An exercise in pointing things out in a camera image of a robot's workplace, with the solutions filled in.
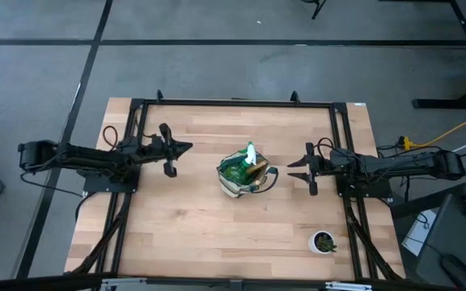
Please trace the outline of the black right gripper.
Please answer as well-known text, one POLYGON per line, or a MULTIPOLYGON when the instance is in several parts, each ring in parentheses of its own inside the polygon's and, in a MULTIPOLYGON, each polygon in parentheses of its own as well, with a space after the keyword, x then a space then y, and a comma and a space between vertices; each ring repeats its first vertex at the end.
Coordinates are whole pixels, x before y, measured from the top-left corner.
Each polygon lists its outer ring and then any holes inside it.
POLYGON ((315 148, 316 146, 313 143, 307 142, 305 144, 305 156, 298 161, 292 162, 288 165, 288 167, 308 166, 308 173, 288 173, 288 175, 305 181, 308 185, 309 193, 311 196, 318 195, 316 176, 323 175, 328 171, 328 164, 326 163, 325 158, 315 154, 315 148))

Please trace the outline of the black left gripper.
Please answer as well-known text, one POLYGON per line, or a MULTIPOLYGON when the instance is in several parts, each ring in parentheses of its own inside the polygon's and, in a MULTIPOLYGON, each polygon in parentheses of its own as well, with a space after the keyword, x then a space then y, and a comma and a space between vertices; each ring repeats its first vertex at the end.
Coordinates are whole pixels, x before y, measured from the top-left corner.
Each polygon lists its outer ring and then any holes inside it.
POLYGON ((148 155, 157 160, 165 159, 163 164, 164 174, 170 178, 177 176, 176 168, 173 166, 174 159, 177 160, 182 154, 193 147, 191 142, 175 141, 172 137, 172 131, 166 123, 159 126, 161 136, 153 134, 151 143, 148 147, 148 155))

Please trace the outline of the green spray bottle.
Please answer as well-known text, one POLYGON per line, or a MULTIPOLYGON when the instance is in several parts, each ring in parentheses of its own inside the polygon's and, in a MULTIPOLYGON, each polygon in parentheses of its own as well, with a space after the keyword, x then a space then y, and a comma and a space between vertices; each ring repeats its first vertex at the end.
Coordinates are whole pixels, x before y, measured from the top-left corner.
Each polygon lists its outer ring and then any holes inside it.
POLYGON ((250 141, 244 150, 227 157, 221 164, 224 176, 237 184, 244 184, 248 169, 256 165, 256 149, 250 141))

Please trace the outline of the cream green gardening bag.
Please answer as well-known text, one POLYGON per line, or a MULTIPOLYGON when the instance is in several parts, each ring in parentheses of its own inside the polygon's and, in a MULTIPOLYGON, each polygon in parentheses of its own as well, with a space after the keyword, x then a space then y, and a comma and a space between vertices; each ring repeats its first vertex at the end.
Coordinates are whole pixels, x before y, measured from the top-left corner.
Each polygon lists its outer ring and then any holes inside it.
POLYGON ((273 167, 270 164, 270 162, 257 151, 256 151, 256 164, 265 160, 268 163, 268 165, 264 169, 260 169, 259 171, 256 171, 255 173, 248 175, 244 184, 237 184, 237 183, 234 183, 228 180, 222 173, 221 164, 227 157, 230 157, 233 154, 226 156, 220 162, 219 166, 216 168, 218 172, 218 179, 221 184, 221 189, 228 196, 233 197, 233 198, 240 198, 241 196, 246 195, 246 194, 260 194, 263 192, 267 192, 275 185, 275 183, 277 182, 278 176, 279 176, 278 169, 276 167, 273 167), (260 186, 256 186, 254 184, 256 180, 261 181, 260 186))

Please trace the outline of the succulent in white pot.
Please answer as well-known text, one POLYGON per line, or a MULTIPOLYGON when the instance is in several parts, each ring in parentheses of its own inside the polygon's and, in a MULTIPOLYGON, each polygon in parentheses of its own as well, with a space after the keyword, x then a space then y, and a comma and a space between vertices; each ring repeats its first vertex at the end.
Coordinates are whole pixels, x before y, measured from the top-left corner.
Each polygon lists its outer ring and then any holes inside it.
POLYGON ((310 251, 315 254, 328 255, 337 251, 334 237, 325 230, 312 234, 307 240, 307 245, 310 251))

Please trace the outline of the white paper sheet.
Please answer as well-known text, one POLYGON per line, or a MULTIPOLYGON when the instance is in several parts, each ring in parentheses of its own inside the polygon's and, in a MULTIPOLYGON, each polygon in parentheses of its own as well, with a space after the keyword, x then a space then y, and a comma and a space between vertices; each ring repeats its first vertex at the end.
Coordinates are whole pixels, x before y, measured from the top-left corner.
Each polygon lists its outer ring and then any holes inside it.
POLYGON ((436 213, 432 210, 424 210, 413 217, 413 224, 406 235, 403 236, 401 246, 413 255, 418 256, 427 235, 433 226, 436 213))

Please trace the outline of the black desk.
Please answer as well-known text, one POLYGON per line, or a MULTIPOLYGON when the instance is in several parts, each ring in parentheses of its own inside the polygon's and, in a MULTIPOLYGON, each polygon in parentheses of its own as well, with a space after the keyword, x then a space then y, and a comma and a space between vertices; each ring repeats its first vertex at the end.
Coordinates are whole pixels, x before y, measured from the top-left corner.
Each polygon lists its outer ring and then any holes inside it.
POLYGON ((456 287, 441 268, 442 255, 455 255, 466 265, 466 202, 453 195, 444 199, 414 270, 427 283, 456 287))

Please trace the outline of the black chair leg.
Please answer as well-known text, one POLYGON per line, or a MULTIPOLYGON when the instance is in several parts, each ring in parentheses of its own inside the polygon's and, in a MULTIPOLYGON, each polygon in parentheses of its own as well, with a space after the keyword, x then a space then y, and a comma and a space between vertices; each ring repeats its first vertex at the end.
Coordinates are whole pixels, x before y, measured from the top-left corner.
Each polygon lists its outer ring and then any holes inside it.
POLYGON ((312 20, 315 20, 317 15, 320 13, 321 9, 323 8, 324 4, 327 2, 327 0, 300 0, 303 3, 306 4, 315 4, 316 8, 314 9, 314 12, 311 16, 312 20))

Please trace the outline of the black computer mouse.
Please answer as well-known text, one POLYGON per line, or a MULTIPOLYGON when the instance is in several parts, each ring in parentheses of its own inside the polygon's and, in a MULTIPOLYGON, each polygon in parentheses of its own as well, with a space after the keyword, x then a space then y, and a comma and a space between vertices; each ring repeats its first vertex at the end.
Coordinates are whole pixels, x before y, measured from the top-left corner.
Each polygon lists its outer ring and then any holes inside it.
POLYGON ((442 255, 440 265, 456 287, 466 289, 466 265, 459 258, 455 255, 442 255))

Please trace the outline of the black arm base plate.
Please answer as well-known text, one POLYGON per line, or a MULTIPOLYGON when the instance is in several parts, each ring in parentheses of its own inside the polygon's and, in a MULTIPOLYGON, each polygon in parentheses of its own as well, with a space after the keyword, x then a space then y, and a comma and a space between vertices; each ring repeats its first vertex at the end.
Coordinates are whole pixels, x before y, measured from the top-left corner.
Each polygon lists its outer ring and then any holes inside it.
POLYGON ((85 192, 117 192, 127 193, 138 190, 138 181, 141 167, 138 165, 129 166, 124 179, 115 176, 110 177, 103 174, 90 174, 85 177, 83 191, 85 192))
POLYGON ((335 174, 337 192, 340 196, 349 198, 391 198, 392 190, 387 180, 371 182, 364 173, 345 171, 335 174))

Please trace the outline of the black aluminium table frame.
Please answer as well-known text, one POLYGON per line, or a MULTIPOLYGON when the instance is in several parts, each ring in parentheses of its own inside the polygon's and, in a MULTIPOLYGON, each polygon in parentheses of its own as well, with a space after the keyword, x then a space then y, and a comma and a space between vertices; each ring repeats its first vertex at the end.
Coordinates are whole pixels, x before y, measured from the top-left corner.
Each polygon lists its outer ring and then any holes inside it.
POLYGON ((319 193, 291 176, 307 142, 322 137, 376 152, 367 108, 286 102, 281 107, 218 100, 165 99, 149 104, 147 133, 166 123, 193 147, 177 162, 174 179, 159 163, 142 168, 133 194, 121 256, 121 276, 190 279, 353 280, 344 205, 333 177, 318 180, 319 193), (231 198, 221 191, 216 166, 252 141, 278 169, 265 193, 231 198), (307 240, 328 231, 337 251, 310 251, 307 240))

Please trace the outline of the silver bracket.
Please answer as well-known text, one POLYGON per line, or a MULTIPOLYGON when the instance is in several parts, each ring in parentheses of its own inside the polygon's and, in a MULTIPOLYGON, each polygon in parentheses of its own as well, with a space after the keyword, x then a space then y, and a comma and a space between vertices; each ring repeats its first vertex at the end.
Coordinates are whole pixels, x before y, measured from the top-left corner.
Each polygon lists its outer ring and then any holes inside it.
POLYGON ((326 282, 324 288, 328 291, 373 291, 371 285, 345 283, 340 281, 326 282))
POLYGON ((99 291, 117 291, 121 287, 145 284, 146 278, 141 277, 103 279, 99 291))

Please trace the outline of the black rail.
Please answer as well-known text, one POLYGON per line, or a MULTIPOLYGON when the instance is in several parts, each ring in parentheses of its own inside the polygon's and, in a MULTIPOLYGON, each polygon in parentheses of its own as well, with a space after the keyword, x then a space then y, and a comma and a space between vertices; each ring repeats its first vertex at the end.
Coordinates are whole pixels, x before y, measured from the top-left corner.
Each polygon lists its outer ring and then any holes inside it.
MULTIPOLYGON (((79 291, 100 287, 103 279, 131 278, 117 277, 115 273, 67 274, 61 276, 44 276, 0 280, 0 291, 79 291)), ((142 277, 146 285, 204 285, 211 287, 227 287, 231 291, 243 291, 246 287, 295 287, 325 289, 325 283, 335 280, 262 280, 262 279, 209 279, 209 278, 178 278, 178 277, 142 277)), ((458 287, 427 285, 407 280, 378 280, 362 278, 355 281, 340 281, 371 285, 373 291, 466 291, 458 287)))

